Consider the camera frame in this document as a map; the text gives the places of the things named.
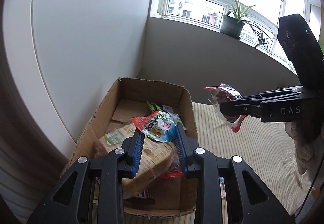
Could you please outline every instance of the white glove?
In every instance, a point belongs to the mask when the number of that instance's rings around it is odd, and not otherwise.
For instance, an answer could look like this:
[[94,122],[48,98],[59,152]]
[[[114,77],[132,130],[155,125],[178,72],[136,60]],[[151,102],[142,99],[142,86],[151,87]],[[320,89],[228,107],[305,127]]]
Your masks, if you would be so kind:
[[[299,174],[304,174],[307,171],[308,179],[312,182],[324,152],[324,124],[322,124],[321,135],[311,143],[306,143],[306,139],[308,137],[307,133],[311,133],[312,129],[308,131],[307,128],[301,128],[300,122],[286,122],[285,130],[294,140],[295,158]],[[323,181],[324,165],[317,176],[314,188],[320,187]]]

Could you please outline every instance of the bed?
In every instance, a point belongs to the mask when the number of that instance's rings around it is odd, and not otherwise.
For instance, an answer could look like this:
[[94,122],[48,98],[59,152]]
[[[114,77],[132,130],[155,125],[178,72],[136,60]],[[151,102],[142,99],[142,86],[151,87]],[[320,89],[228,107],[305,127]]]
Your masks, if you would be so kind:
[[[281,204],[292,215],[302,204],[310,182],[306,174],[299,175],[294,157],[294,142],[285,132],[283,123],[262,123],[246,117],[238,133],[217,117],[212,105],[193,103],[199,146],[216,156],[241,156],[266,183]],[[227,223],[225,199],[223,223]],[[127,224],[192,224],[193,212],[169,219],[154,219],[126,215]]]

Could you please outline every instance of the plant pot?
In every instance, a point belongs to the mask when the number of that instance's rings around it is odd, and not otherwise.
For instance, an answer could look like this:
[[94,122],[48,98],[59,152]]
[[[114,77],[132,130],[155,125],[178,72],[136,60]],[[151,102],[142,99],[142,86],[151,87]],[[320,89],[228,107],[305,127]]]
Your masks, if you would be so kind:
[[243,26],[243,22],[238,23],[237,19],[227,16],[223,18],[223,23],[219,32],[239,40]]

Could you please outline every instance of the window sill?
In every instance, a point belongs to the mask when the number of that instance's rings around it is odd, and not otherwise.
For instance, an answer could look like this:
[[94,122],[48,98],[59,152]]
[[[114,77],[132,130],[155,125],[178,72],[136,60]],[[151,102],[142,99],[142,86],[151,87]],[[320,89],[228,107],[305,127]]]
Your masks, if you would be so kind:
[[[183,23],[194,25],[194,26],[203,27],[205,29],[209,29],[209,30],[216,31],[216,32],[219,32],[219,30],[220,30],[220,28],[217,27],[217,26],[213,26],[211,24],[204,23],[204,22],[201,22],[201,21],[198,21],[198,20],[195,20],[195,19],[186,19],[186,18],[181,17],[181,16],[170,16],[170,15],[161,16],[161,15],[158,14],[158,15],[154,15],[152,17],[154,17],[154,18],[163,18],[163,19],[168,19],[168,20],[174,20],[174,21],[178,21],[178,22],[183,22]],[[243,37],[241,37],[241,39],[239,41],[251,46],[252,48],[255,46],[254,43],[250,42],[248,39],[245,39]],[[276,55],[270,54],[270,52],[266,51],[263,48],[257,47],[256,49],[263,52],[264,54],[267,54],[269,57],[271,57],[274,60],[278,61],[281,65],[285,66],[292,73],[297,75],[296,71],[292,70],[290,65],[288,63],[286,63],[284,60],[282,60],[281,58],[277,57]]]

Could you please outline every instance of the potted plant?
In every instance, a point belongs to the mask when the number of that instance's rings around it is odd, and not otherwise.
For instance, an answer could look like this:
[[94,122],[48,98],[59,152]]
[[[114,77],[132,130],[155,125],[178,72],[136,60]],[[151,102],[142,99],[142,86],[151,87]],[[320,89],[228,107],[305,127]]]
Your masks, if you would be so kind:
[[227,14],[223,15],[224,18],[220,28],[220,33],[223,33],[234,39],[240,39],[242,28],[244,24],[247,23],[243,18],[250,16],[250,13],[248,13],[247,11],[256,5],[246,7],[245,5],[241,6],[239,0],[234,1],[235,6],[230,5]]
[[220,33],[239,40],[243,26],[245,24],[249,24],[253,33],[258,37],[258,43],[254,46],[254,48],[261,46],[268,52],[269,40],[272,40],[273,38],[269,37],[268,34],[266,34],[266,32],[263,30],[265,28],[257,22],[244,19],[245,17],[253,17],[250,13],[248,13],[248,10],[256,5],[247,7],[245,5],[241,5],[239,0],[234,1],[235,6],[230,5],[227,14],[223,15],[224,18],[220,28]]

